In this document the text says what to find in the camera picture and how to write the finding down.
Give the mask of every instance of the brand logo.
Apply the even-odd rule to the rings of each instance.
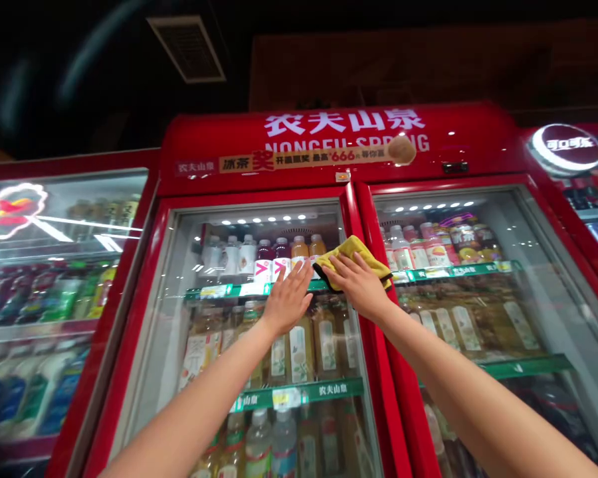
[[[9,239],[45,208],[47,192],[40,185],[22,183],[0,191],[0,240]]]

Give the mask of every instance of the ceiling vent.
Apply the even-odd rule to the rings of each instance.
[[[147,20],[186,83],[226,81],[199,15]]]

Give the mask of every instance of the refrigerator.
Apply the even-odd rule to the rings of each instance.
[[[159,149],[0,164],[0,476],[77,476],[146,245]]]

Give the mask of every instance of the red refrigerator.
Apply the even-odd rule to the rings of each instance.
[[[0,164],[0,476],[84,466],[159,149]]]
[[[390,148],[399,136],[412,162]],[[256,321],[288,259],[279,249],[308,261],[351,234],[393,270],[392,300],[598,461],[598,275],[498,108],[180,117],[162,151],[151,244],[86,476]],[[275,423],[287,408],[302,476],[482,476],[381,331],[320,280],[310,289],[308,314],[253,372],[191,476],[241,476],[226,458],[260,458],[252,412]]]

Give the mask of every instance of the red door frame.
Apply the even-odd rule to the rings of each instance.
[[[177,209],[202,209],[212,206],[230,206],[232,204],[256,204],[260,202],[314,199],[339,199],[346,234],[355,234],[363,238],[361,220],[351,184],[347,184],[344,187],[237,193],[203,197],[178,197],[161,200],[155,226],[151,233],[151,244],[146,252],[144,264],[140,272],[136,295],[128,315],[124,338],[120,345],[120,351],[113,371],[111,379],[112,386],[109,388],[106,403],[100,417],[100,423],[84,470],[86,478],[98,476],[107,466],[110,458],[111,448],[136,357],[142,323],[150,307],[149,300],[153,278],[157,273],[164,241],[169,233],[168,224],[171,213]],[[374,324],[364,317],[359,317],[359,324],[385,476],[411,478],[412,473],[407,459],[407,446],[401,428],[401,417],[399,415],[396,391],[393,386],[389,359],[385,353],[383,335]]]
[[[490,177],[473,177],[444,179],[437,181],[419,181],[416,183],[395,183],[367,185],[356,183],[355,191],[359,201],[359,210],[364,218],[364,232],[366,244],[372,254],[387,264],[387,256],[383,247],[383,239],[379,231],[379,219],[376,213],[373,197],[375,195],[398,194],[398,193],[432,193],[434,191],[448,191],[469,189],[476,187],[497,187],[522,185],[527,188],[542,212],[547,217],[551,227],[554,229],[558,239],[571,254],[575,265],[580,269],[583,277],[589,282],[591,289],[598,298],[598,275],[587,258],[580,252],[570,235],[565,231],[557,214],[542,195],[542,190],[534,183],[528,174],[509,174]],[[394,290],[388,292],[390,299],[398,304],[397,295]],[[434,453],[425,411],[423,399],[419,389],[419,381],[412,368],[405,362],[403,357],[394,349],[391,344],[387,345],[388,355],[395,378],[395,386],[399,393],[399,406],[405,439],[408,446],[409,457],[415,476],[440,477],[439,466]]]
[[[151,204],[157,189],[159,175],[159,154],[159,149],[142,149],[102,155],[0,163],[0,181],[57,179],[66,176],[146,168],[148,177],[132,224],[134,228],[143,229],[150,223]],[[90,421],[97,420],[101,403],[96,403],[98,397],[94,398],[94,392],[97,386],[106,386],[106,379],[110,375],[111,370],[105,369],[104,366],[106,365],[104,364],[105,353],[115,354],[118,344],[116,339],[119,339],[119,333],[116,334],[116,337],[113,332],[114,329],[119,329],[119,322],[125,320],[124,314],[118,313],[118,308],[122,303],[122,294],[127,288],[130,288],[127,283],[133,280],[132,276],[131,280],[129,277],[136,253],[138,250],[142,250],[146,240],[128,242],[129,244],[124,246],[124,251],[120,256],[116,279],[111,286],[108,303],[93,334],[91,350],[86,357],[84,370],[53,448],[45,476],[66,476],[69,472],[77,474],[81,471],[81,461],[85,458],[84,455],[90,445],[89,439],[92,436],[87,428],[92,428],[94,425],[94,423],[86,423],[85,418],[88,414]],[[79,446],[79,453],[82,454],[81,457],[75,456],[77,446]]]

